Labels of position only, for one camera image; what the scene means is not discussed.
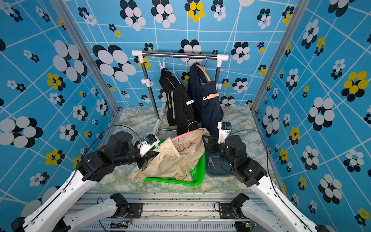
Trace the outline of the pink clothespin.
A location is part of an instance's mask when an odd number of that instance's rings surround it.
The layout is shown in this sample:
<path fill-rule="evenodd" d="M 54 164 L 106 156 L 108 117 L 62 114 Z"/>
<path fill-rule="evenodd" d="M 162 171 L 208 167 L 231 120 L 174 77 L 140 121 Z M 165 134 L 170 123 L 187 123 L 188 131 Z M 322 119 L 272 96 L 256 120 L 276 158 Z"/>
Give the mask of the pink clothespin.
<path fill-rule="evenodd" d="M 207 166 L 209 169 L 215 169 L 215 165 L 214 165 L 214 162 L 213 162 L 213 159 L 212 157 L 209 157 L 208 158 L 208 166 Z"/>

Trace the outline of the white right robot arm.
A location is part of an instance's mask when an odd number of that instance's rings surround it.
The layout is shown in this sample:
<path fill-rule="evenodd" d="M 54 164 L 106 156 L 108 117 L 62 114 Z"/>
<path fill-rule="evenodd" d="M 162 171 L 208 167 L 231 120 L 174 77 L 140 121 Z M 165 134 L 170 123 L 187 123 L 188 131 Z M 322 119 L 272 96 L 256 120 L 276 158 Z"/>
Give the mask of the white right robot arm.
<path fill-rule="evenodd" d="M 246 145 L 237 135 L 218 142 L 216 136 L 203 136 L 205 150 L 217 154 L 231 166 L 234 176 L 259 196 L 272 210 L 257 206 L 247 195 L 240 193 L 231 202 L 234 214 L 246 217 L 269 232 L 327 232 L 325 225 L 308 219 L 273 183 L 268 172 L 248 156 Z"/>

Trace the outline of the pink plastic hanger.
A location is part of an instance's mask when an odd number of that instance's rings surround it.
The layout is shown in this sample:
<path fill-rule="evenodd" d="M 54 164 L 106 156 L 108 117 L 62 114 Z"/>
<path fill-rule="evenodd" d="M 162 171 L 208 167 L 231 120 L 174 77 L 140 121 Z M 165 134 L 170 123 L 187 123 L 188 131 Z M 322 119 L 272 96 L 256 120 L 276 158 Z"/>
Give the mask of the pink plastic hanger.
<path fill-rule="evenodd" d="M 197 133 L 197 132 L 199 132 L 199 131 L 203 131 L 202 128 L 196 128 L 195 130 L 190 130 L 190 126 L 191 126 L 192 124 L 197 124 L 197 122 L 196 122 L 196 121 L 191 122 L 191 123 L 187 126 L 187 132 L 184 133 L 184 134 L 182 134 L 182 135 L 179 135 L 179 136 L 173 138 L 173 139 L 172 139 L 172 142 L 177 142 L 177 144 L 180 146 L 180 145 L 184 144 L 184 138 L 185 138 L 186 136 L 191 135 L 191 134 L 193 134 L 193 133 Z"/>

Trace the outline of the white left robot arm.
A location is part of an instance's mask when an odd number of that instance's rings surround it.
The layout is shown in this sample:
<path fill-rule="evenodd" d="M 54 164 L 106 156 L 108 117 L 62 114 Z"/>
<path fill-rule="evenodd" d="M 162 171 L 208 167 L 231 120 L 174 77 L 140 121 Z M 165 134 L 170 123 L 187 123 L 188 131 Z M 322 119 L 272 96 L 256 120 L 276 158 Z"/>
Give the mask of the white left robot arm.
<path fill-rule="evenodd" d="M 93 186 L 118 166 L 136 163 L 144 170 L 159 153 L 160 140 L 149 134 L 142 141 L 132 143 L 133 136 L 125 131 L 110 136 L 107 145 L 86 154 L 66 182 L 42 205 L 26 217 L 16 218 L 14 232 L 78 232 L 104 218 L 134 217 L 134 211 L 120 193 L 77 213 L 69 209 Z"/>

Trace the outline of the beige shorts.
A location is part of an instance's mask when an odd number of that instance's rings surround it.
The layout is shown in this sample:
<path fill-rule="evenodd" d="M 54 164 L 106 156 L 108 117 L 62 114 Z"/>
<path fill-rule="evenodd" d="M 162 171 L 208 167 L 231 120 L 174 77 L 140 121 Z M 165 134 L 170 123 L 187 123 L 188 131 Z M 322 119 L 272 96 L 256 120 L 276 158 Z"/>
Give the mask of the beige shorts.
<path fill-rule="evenodd" d="M 136 167 L 128 176 L 131 183 L 143 181 L 146 177 L 173 177 L 177 181 L 192 182 L 191 171 L 195 169 L 205 153 L 202 136 L 210 133 L 203 131 L 193 133 L 184 138 L 184 144 L 178 145 L 167 138 L 159 145 L 159 154 L 141 171 Z"/>

